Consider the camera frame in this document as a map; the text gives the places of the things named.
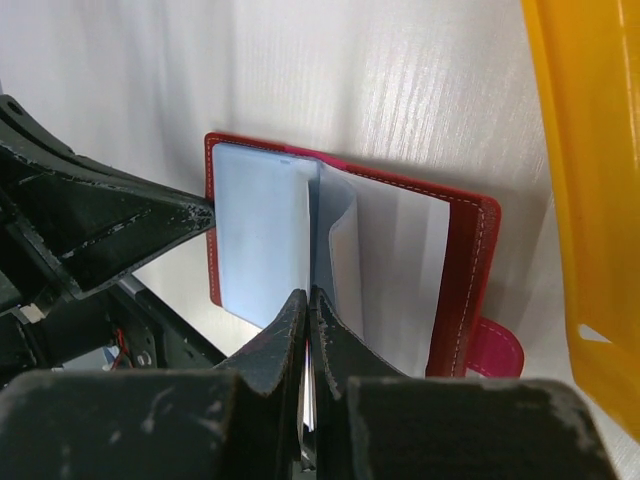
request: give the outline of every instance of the red leather wallet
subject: red leather wallet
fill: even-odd
[[[446,255],[432,333],[427,376],[459,377],[467,369],[487,377],[517,377],[524,352],[516,337],[480,316],[500,225],[500,206],[493,198],[344,162],[327,154],[225,133],[205,136],[206,197],[213,201],[213,147],[244,145],[272,152],[315,158],[353,175],[366,177],[450,204]],[[215,230],[207,233],[211,300],[221,305]]]

